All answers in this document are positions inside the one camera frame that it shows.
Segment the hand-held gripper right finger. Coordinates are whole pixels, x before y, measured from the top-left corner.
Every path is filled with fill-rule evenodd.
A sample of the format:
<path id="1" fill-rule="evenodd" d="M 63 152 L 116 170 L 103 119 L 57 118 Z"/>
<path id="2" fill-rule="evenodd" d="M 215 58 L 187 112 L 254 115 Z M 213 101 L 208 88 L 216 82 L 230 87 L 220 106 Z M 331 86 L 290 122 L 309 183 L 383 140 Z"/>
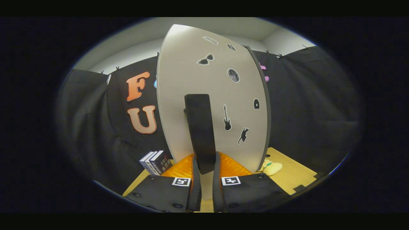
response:
<path id="1" fill-rule="evenodd" d="M 215 212 L 269 212 L 290 198 L 291 195 L 265 173 L 252 174 L 228 155 L 216 153 L 213 175 Z"/>

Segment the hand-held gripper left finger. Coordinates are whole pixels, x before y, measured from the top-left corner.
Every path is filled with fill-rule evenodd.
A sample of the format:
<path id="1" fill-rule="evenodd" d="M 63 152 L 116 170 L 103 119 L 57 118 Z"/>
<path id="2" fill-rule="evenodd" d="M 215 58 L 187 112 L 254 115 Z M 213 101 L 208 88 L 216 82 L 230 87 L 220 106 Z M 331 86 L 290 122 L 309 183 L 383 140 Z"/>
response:
<path id="1" fill-rule="evenodd" d="M 125 190 L 123 197 L 150 211 L 199 211 L 202 192 L 195 155 L 185 157 L 161 176 L 143 172 Z"/>

